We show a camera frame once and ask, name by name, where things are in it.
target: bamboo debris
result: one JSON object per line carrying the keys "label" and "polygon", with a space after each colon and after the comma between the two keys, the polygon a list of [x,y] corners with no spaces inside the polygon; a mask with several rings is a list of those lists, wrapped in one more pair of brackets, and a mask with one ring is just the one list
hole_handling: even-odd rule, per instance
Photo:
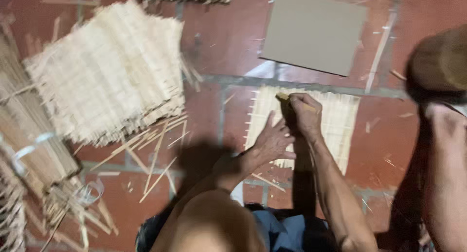
{"label": "bamboo debris", "polygon": [[185,137],[185,135],[187,135],[187,134],[189,134],[189,133],[190,133],[190,131],[185,132],[182,136],[178,137],[175,141],[171,142],[171,143],[167,146],[167,148],[170,148],[174,143],[176,143],[176,142],[178,142],[178,141],[180,141],[180,140],[183,140],[183,138]]}
{"label": "bamboo debris", "polygon": [[397,17],[397,13],[395,12],[389,13],[388,22],[386,23],[386,26],[384,27],[384,32],[381,36],[381,40],[378,45],[375,59],[373,60],[373,64],[371,65],[370,74],[368,75],[367,84],[365,86],[365,94],[370,93],[371,86],[373,84],[373,80],[375,79],[375,75],[378,70],[378,65],[381,60],[382,52],[384,51],[384,48],[386,47],[386,43],[388,42],[389,34],[391,33],[392,27],[394,26],[396,17]]}
{"label": "bamboo debris", "polygon": [[50,241],[52,240],[52,238],[54,237],[55,235],[55,232],[57,231],[58,227],[60,226],[60,224],[62,223],[63,219],[65,218],[65,215],[67,213],[68,209],[66,208],[63,212],[62,212],[62,215],[60,216],[60,219],[58,220],[57,224],[55,225],[54,229],[52,230],[52,232],[50,233],[50,237],[47,238],[47,241],[45,242],[44,246],[41,248],[41,250],[39,252],[44,252],[44,250],[47,248],[47,246],[49,245]]}
{"label": "bamboo debris", "polygon": [[[172,130],[174,129],[175,127],[177,127],[178,125],[180,124],[184,124],[184,122],[182,122],[181,120],[184,120],[186,119],[187,116],[183,116],[181,118],[178,118],[177,120],[169,123],[167,126],[167,130]],[[151,142],[155,141],[157,138],[159,138],[160,136],[162,135],[162,133],[159,133],[158,135],[154,136],[153,138],[151,139],[148,139],[148,141],[146,143],[144,143],[143,145],[141,145],[139,148],[138,148],[138,151],[143,149],[144,147],[146,147],[148,144],[150,144]]]}
{"label": "bamboo debris", "polygon": [[119,231],[117,229],[117,226],[114,223],[114,219],[110,216],[110,212],[107,209],[106,203],[101,199],[99,200],[99,203],[97,204],[97,208],[99,209],[100,213],[104,217],[104,220],[106,221],[107,225],[112,228],[114,231],[115,235],[118,236]]}
{"label": "bamboo debris", "polygon": [[[37,90],[57,134],[107,145],[180,115],[182,28],[178,20],[148,16],[128,0],[97,8],[85,25],[24,60],[33,82],[43,83]],[[86,45],[78,45],[83,39]]]}
{"label": "bamboo debris", "polygon": [[125,150],[131,155],[131,158],[133,158],[139,167],[141,167],[145,173],[150,174],[148,167],[145,166],[141,159],[130,149],[130,146],[128,146],[128,144],[125,142],[125,139],[122,138],[121,143],[123,146],[125,146]]}
{"label": "bamboo debris", "polygon": [[144,187],[143,193],[146,193],[146,190],[148,190],[149,182],[151,181],[152,171],[154,170],[154,165],[157,161],[157,155],[159,154],[159,149],[161,148],[162,140],[164,139],[164,134],[165,134],[165,131],[167,130],[168,124],[169,124],[169,121],[167,120],[164,125],[164,128],[162,129],[159,141],[157,142],[157,145],[154,148],[154,157],[152,158],[151,168],[149,169],[149,175],[148,175],[148,179],[146,180],[146,185]]}
{"label": "bamboo debris", "polygon": [[267,179],[265,179],[265,178],[263,178],[263,177],[260,177],[259,175],[255,174],[255,173],[252,173],[251,175],[254,176],[254,177],[256,177],[256,178],[258,178],[258,179],[260,179],[260,180],[262,180],[263,182],[266,182],[266,183],[268,183],[268,184],[274,186],[275,188],[277,188],[277,189],[279,189],[279,190],[281,190],[282,192],[285,193],[285,189],[283,189],[282,187],[278,186],[277,184],[274,184],[274,183],[272,183],[271,181],[269,181],[269,180],[267,180]]}
{"label": "bamboo debris", "polygon": [[75,156],[75,155],[79,152],[79,150],[81,150],[81,148],[83,148],[84,146],[85,146],[85,144],[81,144],[81,145],[78,147],[78,149],[76,149],[76,151],[73,152],[73,156]]}
{"label": "bamboo debris", "polygon": [[167,170],[172,166],[172,164],[175,162],[175,160],[177,159],[177,157],[175,157],[174,159],[172,159],[172,161],[169,163],[169,165],[167,165],[167,167],[164,169],[164,171],[159,175],[159,177],[157,178],[157,180],[154,182],[154,184],[151,186],[151,188],[149,188],[148,191],[146,191],[146,193],[143,195],[143,197],[141,198],[140,200],[140,203],[144,201],[144,199],[146,199],[146,197],[149,195],[149,193],[152,191],[152,189],[154,189],[155,185],[157,183],[159,183],[159,180],[164,176],[164,174],[167,172]]}
{"label": "bamboo debris", "polygon": [[105,164],[106,162],[108,162],[108,160],[114,158],[117,154],[119,154],[120,152],[122,152],[123,150],[126,150],[127,147],[129,147],[131,144],[135,143],[141,136],[143,136],[144,134],[146,134],[147,132],[149,132],[150,129],[148,130],[145,130],[143,131],[142,133],[136,135],[135,137],[131,138],[126,144],[122,144],[122,146],[120,146],[119,148],[115,149],[111,155],[109,155],[107,158],[105,158],[103,161],[101,161],[100,163],[96,164],[94,167],[92,167],[90,170],[91,171],[94,171],[96,168],[98,168],[99,166]]}

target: bamboo stick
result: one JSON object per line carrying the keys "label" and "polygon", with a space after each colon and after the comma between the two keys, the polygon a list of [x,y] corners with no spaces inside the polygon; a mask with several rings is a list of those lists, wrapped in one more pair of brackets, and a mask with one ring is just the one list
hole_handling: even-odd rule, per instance
{"label": "bamboo stick", "polygon": [[54,227],[54,230],[50,233],[50,237],[47,239],[47,241],[45,242],[44,246],[41,248],[41,250],[39,252],[44,252],[44,250],[47,248],[47,246],[49,245],[50,241],[52,240],[52,238],[54,237],[55,235],[55,232],[57,231],[58,227],[60,226],[60,224],[62,223],[63,219],[65,218],[65,215],[67,213],[67,210],[68,208],[66,208],[62,213],[62,215],[60,216],[60,219],[58,220],[57,224],[55,224],[55,227]]}
{"label": "bamboo stick", "polygon": [[73,156],[75,156],[75,155],[79,152],[79,150],[81,150],[81,148],[83,148],[83,146],[85,146],[85,144],[81,144],[81,145],[78,147],[78,149],[76,149],[76,151],[73,153]]}
{"label": "bamboo stick", "polygon": [[[131,140],[128,141],[128,144],[133,144],[134,142],[136,142],[138,140],[139,137],[141,137],[142,135],[146,134],[147,132],[149,132],[149,129],[148,130],[145,130],[143,131],[142,133],[136,135],[135,137],[131,138]],[[100,163],[96,164],[94,167],[92,167],[90,169],[90,171],[94,171],[97,167],[103,165],[104,163],[106,163],[108,160],[112,159],[113,157],[115,157],[117,154],[119,154],[121,151],[125,150],[126,148],[126,145],[122,145],[120,146],[119,148],[117,148],[116,150],[114,150],[112,152],[111,155],[109,155],[107,158],[105,158],[103,161],[101,161]]]}
{"label": "bamboo stick", "polygon": [[114,233],[116,236],[118,236],[119,231],[117,226],[115,225],[114,219],[110,215],[109,209],[106,206],[106,203],[100,199],[99,203],[97,204],[97,208],[101,212],[102,216],[104,217],[105,221],[107,222],[107,225],[114,230]]}
{"label": "bamboo stick", "polygon": [[277,188],[277,189],[279,189],[279,190],[281,190],[282,192],[285,193],[285,189],[283,189],[282,187],[280,187],[280,186],[278,186],[278,185],[272,183],[271,181],[266,180],[265,178],[260,177],[259,175],[255,174],[255,173],[252,173],[251,175],[254,176],[254,177],[256,177],[256,178],[258,178],[258,179],[260,179],[260,180],[262,180],[262,181],[264,181],[264,182],[266,182],[266,183],[268,183],[268,184],[270,184],[270,185],[272,185],[272,186],[274,186],[275,188]]}
{"label": "bamboo stick", "polygon": [[41,0],[43,4],[65,4],[65,5],[84,5],[99,6],[100,2],[90,0]]}
{"label": "bamboo stick", "polygon": [[161,175],[157,178],[157,180],[154,182],[154,184],[151,186],[151,188],[149,188],[149,190],[144,194],[144,196],[141,198],[140,200],[140,204],[141,202],[144,201],[144,199],[146,199],[146,196],[149,195],[149,193],[152,191],[152,189],[154,189],[155,185],[157,183],[159,183],[159,180],[164,176],[165,172],[167,172],[167,170],[172,166],[172,164],[175,162],[175,160],[177,159],[177,157],[175,157],[171,163],[169,163],[169,165],[167,165],[167,167],[164,169],[164,171],[161,173]]}
{"label": "bamboo stick", "polygon": [[175,141],[171,142],[171,143],[167,146],[167,148],[170,148],[174,143],[176,143],[176,142],[182,140],[182,139],[185,137],[185,135],[187,135],[187,134],[189,134],[189,133],[190,133],[190,131],[188,131],[188,132],[184,133],[182,136],[178,137]]}
{"label": "bamboo stick", "polygon": [[128,144],[125,142],[125,139],[122,138],[121,143],[125,146],[126,151],[131,155],[131,157],[133,158],[133,160],[135,160],[139,167],[141,167],[141,169],[143,169],[143,171],[145,171],[146,173],[150,174],[148,167],[145,166],[141,159],[130,149]]}
{"label": "bamboo stick", "polygon": [[148,180],[146,181],[146,185],[144,187],[144,192],[143,193],[146,192],[146,190],[148,189],[148,186],[149,186],[149,181],[151,181],[152,171],[154,170],[155,162],[157,161],[157,155],[159,155],[159,149],[161,148],[162,140],[164,139],[164,134],[165,134],[165,131],[167,130],[168,125],[169,125],[169,122],[167,122],[164,125],[164,128],[162,129],[162,132],[161,132],[161,137],[159,138],[159,141],[157,142],[157,145],[154,148],[154,156],[152,158],[151,168],[149,169]]}

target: bundle of bamboo sticks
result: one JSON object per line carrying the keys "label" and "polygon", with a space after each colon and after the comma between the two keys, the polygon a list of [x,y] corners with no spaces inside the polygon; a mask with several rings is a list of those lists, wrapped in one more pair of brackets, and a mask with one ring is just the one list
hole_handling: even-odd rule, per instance
{"label": "bundle of bamboo sticks", "polygon": [[[17,59],[11,38],[0,32],[0,209],[9,216],[0,222],[0,237],[6,236],[0,251],[24,250],[24,212],[44,235],[66,242],[71,248],[88,251],[85,220],[110,234],[118,234],[112,217],[102,200],[98,208],[106,223],[77,201],[76,191],[83,186],[73,175],[79,167],[54,130],[41,106],[31,81]],[[43,204],[27,204],[23,200],[26,187],[36,195],[32,200]],[[43,219],[31,209],[43,206]],[[72,214],[81,224],[84,247],[57,231],[65,215]]]}

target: grout line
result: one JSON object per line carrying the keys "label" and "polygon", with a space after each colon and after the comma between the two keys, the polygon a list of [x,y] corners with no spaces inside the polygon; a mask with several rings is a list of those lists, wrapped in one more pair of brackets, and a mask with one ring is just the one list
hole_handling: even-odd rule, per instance
{"label": "grout line", "polygon": [[220,103],[220,111],[219,111],[219,126],[217,130],[217,140],[219,145],[223,145],[224,143],[224,122],[225,122],[225,97],[227,94],[228,86],[227,85],[220,85],[220,96],[219,96],[219,103]]}
{"label": "grout line", "polygon": [[[124,165],[118,165],[118,164],[111,164],[111,163],[105,163],[101,166],[99,166],[96,170],[94,171],[89,171],[90,168],[94,167],[98,162],[91,162],[91,161],[81,161],[81,164],[83,166],[83,174],[95,174],[100,171],[131,171],[131,172],[140,172],[140,173],[145,173],[139,166],[124,166]],[[164,171],[164,169],[161,168],[154,168],[153,174],[161,174]],[[171,175],[173,177],[184,177],[185,173],[183,171],[177,171],[177,170],[171,170]],[[269,184],[266,182],[263,182],[261,180],[252,180],[252,179],[245,179],[243,180],[245,184],[248,185],[255,185],[255,186],[263,186],[263,187],[268,187]],[[278,183],[278,186],[284,188],[284,189],[290,189],[292,188],[291,183]],[[396,191],[394,190],[372,190],[372,189],[353,189],[353,193],[356,195],[361,195],[361,196],[366,196],[367,198],[369,197],[384,197],[386,195],[394,196]]]}
{"label": "grout line", "polygon": [[274,80],[279,80],[279,75],[280,75],[280,65],[277,61],[274,62],[274,75],[272,79]]}
{"label": "grout line", "polygon": [[[116,165],[116,164],[109,164],[105,163],[98,168],[96,168],[93,171],[89,171],[92,167],[94,167],[98,162],[90,162],[90,161],[81,161],[81,165],[83,166],[83,169],[85,170],[86,174],[94,174],[98,173],[100,171],[132,171],[132,172],[140,172],[146,174],[141,167],[139,166],[124,166],[124,165]],[[161,168],[156,168],[154,167],[154,170],[152,174],[161,174],[164,171],[164,169]],[[185,173],[183,171],[177,171],[177,170],[171,170],[171,175],[173,177],[184,177]]]}
{"label": "grout line", "polygon": [[133,167],[135,166],[133,164],[133,158],[131,157],[131,154],[128,153],[128,151],[125,151],[125,167]]}
{"label": "grout line", "polygon": [[183,8],[184,8],[184,2],[183,1],[177,2],[175,6],[175,16],[180,21],[183,18]]}
{"label": "grout line", "polygon": [[81,25],[83,22],[81,21],[83,17],[83,5],[82,4],[78,4],[77,5],[77,9],[76,9],[76,23],[78,25]]}
{"label": "grout line", "polygon": [[263,186],[263,194],[261,196],[261,205],[268,207],[269,185]]}
{"label": "grout line", "polygon": [[291,81],[279,81],[276,79],[263,79],[257,77],[243,77],[243,76],[232,76],[232,75],[203,75],[205,81],[212,83],[219,83],[220,85],[237,85],[237,86],[254,86],[260,87],[261,85],[267,86],[280,86],[282,88],[303,88],[307,91],[320,91],[320,92],[332,92],[338,94],[350,94],[356,96],[371,95],[377,97],[388,97],[388,98],[402,98],[408,99],[409,96],[405,90],[391,89],[391,88],[379,88],[371,90],[369,94],[365,94],[364,88],[349,88],[332,85],[322,85],[317,83],[299,83]]}

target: cardboard sheet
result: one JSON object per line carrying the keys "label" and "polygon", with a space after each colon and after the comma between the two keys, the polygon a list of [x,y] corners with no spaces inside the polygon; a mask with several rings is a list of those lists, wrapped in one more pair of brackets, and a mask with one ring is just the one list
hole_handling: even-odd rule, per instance
{"label": "cardboard sheet", "polygon": [[366,8],[334,0],[275,0],[262,58],[348,76]]}

